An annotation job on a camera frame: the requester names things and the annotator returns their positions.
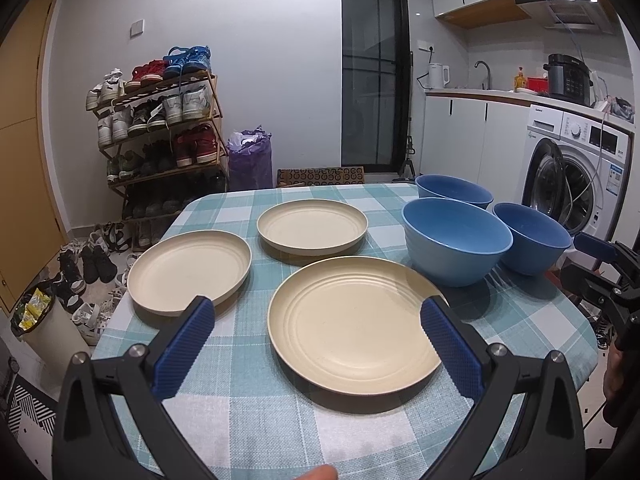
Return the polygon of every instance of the dish soap bottle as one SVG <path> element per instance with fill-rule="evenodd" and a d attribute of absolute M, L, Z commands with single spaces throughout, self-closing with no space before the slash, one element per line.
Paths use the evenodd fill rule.
<path fill-rule="evenodd" d="M 513 89 L 517 90 L 518 88 L 526 88 L 527 87 L 527 78 L 524 77 L 522 73 L 522 67 L 519 67 L 520 71 L 518 75 L 513 78 Z"/>

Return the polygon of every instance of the blue sneaker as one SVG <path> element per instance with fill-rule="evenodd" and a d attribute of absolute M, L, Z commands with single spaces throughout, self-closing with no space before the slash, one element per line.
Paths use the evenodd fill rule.
<path fill-rule="evenodd" d="M 184 48 L 183 46 L 174 46 L 169 54 L 164 56 L 162 59 L 169 62 L 167 68 L 164 69 L 164 73 L 162 74 L 162 78 L 171 79 L 173 77 L 178 77 L 182 72 L 184 72 L 184 64 L 187 62 L 189 53 L 191 49 Z"/>
<path fill-rule="evenodd" d="M 211 51 L 208 46 L 194 46 L 187 53 L 187 62 L 182 67 L 183 73 L 207 70 L 211 72 Z"/>

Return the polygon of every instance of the blue bowl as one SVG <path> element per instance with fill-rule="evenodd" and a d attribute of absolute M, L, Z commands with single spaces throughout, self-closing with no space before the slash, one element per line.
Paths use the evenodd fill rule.
<path fill-rule="evenodd" d="M 494 214 L 513 233 L 513 245 L 501 261 L 520 274 L 542 274 L 571 246 L 567 230 L 540 211 L 504 202 L 494 206 Z"/>
<path fill-rule="evenodd" d="M 415 269 L 439 285 L 477 282 L 513 244 L 498 217 L 459 200 L 413 200 L 402 208 L 402 222 Z"/>
<path fill-rule="evenodd" d="M 494 196 L 482 186 L 446 175 L 421 175 L 415 179 L 420 198 L 452 198 L 482 209 L 494 201 Z"/>

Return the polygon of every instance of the faucet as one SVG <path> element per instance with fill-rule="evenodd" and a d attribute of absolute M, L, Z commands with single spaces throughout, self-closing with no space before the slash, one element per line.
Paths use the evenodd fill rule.
<path fill-rule="evenodd" d="M 491 69 L 489 68 L 489 65 L 482 60 L 476 61 L 475 68 L 478 68 L 478 65 L 480 64 L 483 64 L 486 67 L 486 89 L 491 90 Z"/>

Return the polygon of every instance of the table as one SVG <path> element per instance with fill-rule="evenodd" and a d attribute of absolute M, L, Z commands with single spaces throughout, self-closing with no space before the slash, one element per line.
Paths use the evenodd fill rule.
<path fill-rule="evenodd" d="M 468 413 L 444 367 L 398 394 L 340 396 L 298 377 L 274 353 L 266 328 L 269 300 L 280 283 L 304 265 L 264 246 L 258 216 L 281 202 L 324 198 L 350 203 L 369 219 L 358 254 L 409 264 L 402 206 L 417 197 L 411 184 L 295 187 L 210 195 L 187 206 L 166 237 L 219 229 L 251 246 L 250 274 L 240 291 L 216 308 L 216 326 L 173 399 L 164 406 L 177 427 L 220 479 L 294 478 L 322 463 L 341 479 L 418 479 Z M 546 278 L 526 278 L 496 267 L 465 288 L 441 288 L 447 301 L 487 342 L 503 342 L 514 354 L 544 357 L 564 352 L 577 388 L 596 365 L 596 339 L 587 320 Z M 94 352 L 121 355 L 148 343 L 164 323 L 132 305 L 126 294 Z M 126 404 L 116 408 L 140 462 L 159 472 L 140 439 Z M 482 468 L 497 461 L 522 399 L 514 398 Z"/>

